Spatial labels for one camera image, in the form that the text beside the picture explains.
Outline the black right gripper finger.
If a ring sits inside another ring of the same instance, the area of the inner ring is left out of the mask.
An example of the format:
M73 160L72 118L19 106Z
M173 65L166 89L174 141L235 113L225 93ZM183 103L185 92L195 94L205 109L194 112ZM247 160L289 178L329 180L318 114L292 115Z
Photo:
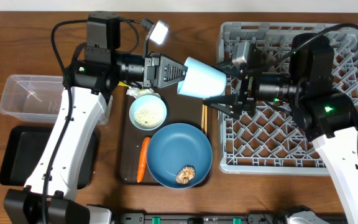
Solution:
M239 95L237 93L213 96L204 99L203 104L207 107L216 109L231 118L240 119L241 117L241 104L239 103Z
M218 62L213 66L216 70L219 70L220 72L225 73L226 75L229 75L231 77L235 78L244 78L244 74L242 71L240 71L239 68L236 68L232 60L223 60L222 62Z

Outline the white tissue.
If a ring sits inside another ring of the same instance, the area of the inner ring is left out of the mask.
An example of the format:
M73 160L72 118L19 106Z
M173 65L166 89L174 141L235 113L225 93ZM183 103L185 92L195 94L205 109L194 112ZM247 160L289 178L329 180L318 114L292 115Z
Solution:
M153 91L153 89L151 88L144 88L144 89L139 89L139 88L135 88L135 87L129 87L126 95L132 96L135 99L138 99L142 96L146 96L146 95L152 95L152 96L156 96L158 98L161 98L161 96L158 93L155 93Z

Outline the light blue plastic cup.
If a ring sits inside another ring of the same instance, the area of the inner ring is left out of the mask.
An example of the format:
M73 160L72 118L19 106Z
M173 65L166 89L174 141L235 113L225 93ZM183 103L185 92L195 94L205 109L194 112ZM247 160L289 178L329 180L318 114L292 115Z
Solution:
M177 86L179 95L206 99L224 93L226 75L223 72L191 57L186 59L185 66L185 79Z

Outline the light blue small bowl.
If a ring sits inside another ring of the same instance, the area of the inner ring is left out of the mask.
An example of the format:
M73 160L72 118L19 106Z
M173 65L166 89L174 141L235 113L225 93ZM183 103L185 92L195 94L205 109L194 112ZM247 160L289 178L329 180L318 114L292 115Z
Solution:
M131 104L129 118L138 129L144 131L155 130L167 118L167 106L158 96L141 96Z

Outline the white rice pile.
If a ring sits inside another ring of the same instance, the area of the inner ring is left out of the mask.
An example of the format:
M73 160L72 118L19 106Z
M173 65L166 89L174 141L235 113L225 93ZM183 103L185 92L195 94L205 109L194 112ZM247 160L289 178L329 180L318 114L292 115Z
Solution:
M163 121L163 111L159 108L143 107L134 113L135 122L144 129L153 129Z

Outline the yellow green foil wrapper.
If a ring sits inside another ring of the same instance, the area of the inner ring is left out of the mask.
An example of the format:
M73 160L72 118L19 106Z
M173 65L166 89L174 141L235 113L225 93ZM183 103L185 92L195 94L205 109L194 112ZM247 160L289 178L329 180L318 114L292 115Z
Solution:
M129 85L128 84L126 84L126 83L124 83L124 82L119 82L119 84L118 84L119 86L125 86L125 87L129 87Z

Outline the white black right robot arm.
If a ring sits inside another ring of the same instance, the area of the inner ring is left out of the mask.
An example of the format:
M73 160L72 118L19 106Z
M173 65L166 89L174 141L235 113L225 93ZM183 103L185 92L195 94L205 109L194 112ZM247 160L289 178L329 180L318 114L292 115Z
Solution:
M321 34L296 35L288 73L269 73L255 44L245 44L245 60L231 75L237 93L204 104L233 118L254 113L258 102L288 103L295 124L311 141L334 182L347 221L358 223L358 112L351 98L333 87L334 49Z

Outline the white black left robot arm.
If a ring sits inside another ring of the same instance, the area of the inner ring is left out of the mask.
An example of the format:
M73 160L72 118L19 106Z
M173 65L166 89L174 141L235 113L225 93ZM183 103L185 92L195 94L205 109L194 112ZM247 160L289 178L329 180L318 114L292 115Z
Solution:
M138 88L165 88L185 79L186 66L164 55L120 51L125 19L91 12L86 41L69 65L62 65L60 111L44 152L22 190L10 189L4 209L13 223L112 223L112 211L76 202L80 168L98 121L120 82Z

